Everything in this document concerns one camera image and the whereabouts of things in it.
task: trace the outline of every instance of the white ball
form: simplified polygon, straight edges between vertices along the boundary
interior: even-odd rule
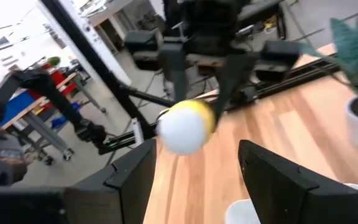
[[[189,108],[163,115],[158,124],[158,133],[168,149],[181,156],[197,152],[208,137],[204,118]]]

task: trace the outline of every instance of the yellow ball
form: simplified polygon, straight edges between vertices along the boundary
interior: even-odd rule
[[[170,151],[187,155],[198,151],[214,129],[215,117],[209,105],[200,100],[185,100],[161,116],[157,130]]]

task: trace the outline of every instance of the desk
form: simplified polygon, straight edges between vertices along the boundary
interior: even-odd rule
[[[320,49],[334,52],[332,45]],[[303,56],[297,66],[316,60]],[[340,182],[358,184],[358,148],[347,137],[353,93],[330,77],[226,114],[196,154],[179,157],[157,138],[157,166],[145,224],[222,224],[228,206],[249,198],[237,151],[249,139]]]
[[[75,82],[77,85],[77,88],[84,93],[84,95],[89,99],[89,102],[95,105],[97,109],[101,110],[103,113],[106,112],[106,110],[98,104],[98,102],[86,91],[84,86],[81,83],[81,78],[77,76],[77,73],[69,75],[64,81],[59,83],[56,88],[59,89],[63,85],[67,84],[68,82]],[[63,155],[70,156],[72,150],[68,146],[68,144],[60,137],[57,133],[55,133],[53,130],[51,130],[45,123],[42,121],[39,117],[37,117],[32,110],[37,107],[45,97],[41,97],[38,100],[35,100],[31,105],[29,105],[26,109],[21,111],[19,114],[17,114],[14,118],[12,118],[9,122],[4,124],[2,126],[3,129],[7,129],[10,127],[13,123],[18,121],[19,119],[25,120],[29,125],[31,125],[42,137],[44,137],[51,145],[53,145],[56,149],[58,149],[60,152],[63,153]]]

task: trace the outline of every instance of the gray floor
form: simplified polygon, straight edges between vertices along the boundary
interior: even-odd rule
[[[358,12],[358,0],[299,0],[298,3],[292,4],[293,2],[294,0],[287,0],[287,4],[283,4],[289,40],[305,40],[306,36],[313,47],[322,47],[331,42],[331,32],[329,31],[331,17],[344,19],[352,26],[356,23],[355,14],[357,15]],[[296,21],[292,19],[289,9],[295,15]],[[275,33],[256,34],[251,44],[254,49],[258,50],[267,39],[276,39]],[[126,53],[118,54],[116,58],[131,78],[134,88],[147,91],[155,96],[165,96],[162,90],[162,76],[154,76],[152,72],[136,69]],[[81,114],[95,123],[103,124],[110,133],[118,135],[126,132],[129,129],[129,117],[112,94],[108,91],[101,93],[93,82],[87,84],[86,87],[91,93],[94,93],[99,104],[106,107],[108,114],[101,114],[93,105],[82,108]],[[83,99],[84,97],[82,94],[78,94],[76,98]],[[136,98],[133,98],[133,102],[140,106],[140,111],[149,122],[154,122],[158,113],[164,109],[162,106],[146,103]],[[18,186],[71,185],[101,169],[111,156],[110,154],[99,156],[92,144],[78,140],[70,124],[66,125],[59,135],[75,150],[76,154],[72,160],[70,162],[62,161],[61,155],[50,147],[47,151],[57,158],[56,163],[47,167],[41,162],[34,162],[29,166],[28,174],[22,182],[18,183]],[[117,151],[113,159],[119,158],[128,150],[130,149]]]

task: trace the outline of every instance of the black metal frame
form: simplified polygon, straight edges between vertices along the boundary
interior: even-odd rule
[[[94,68],[96,73],[105,82],[111,93],[117,98],[120,105],[125,109],[131,118],[137,118],[143,131],[145,139],[152,138],[156,135],[155,127],[157,123],[149,124],[142,113],[138,110],[135,104],[131,101],[129,96],[134,96],[152,103],[162,106],[171,107],[174,105],[173,101],[159,98],[148,93],[138,91],[121,83],[114,74],[107,68],[99,55],[92,48],[85,36],[81,33],[77,25],[72,21],[70,15],[66,12],[59,0],[41,0],[45,7],[50,11],[52,16],[57,20],[63,30],[68,34],[70,39],[77,46],[78,50],[82,52],[89,64]],[[281,91],[293,88],[298,85],[313,81],[315,79],[326,76],[329,72],[340,71],[338,66],[335,66],[324,60],[316,60],[307,65],[298,67],[292,70],[289,78],[282,83],[259,83],[255,86],[257,90],[258,99],[268,97],[270,95],[279,93]],[[245,106],[249,102],[244,102],[236,105],[236,108]],[[112,147],[105,151],[99,151],[99,154],[106,154],[117,149],[135,144],[135,137],[133,131],[125,133],[114,138],[111,142]]]

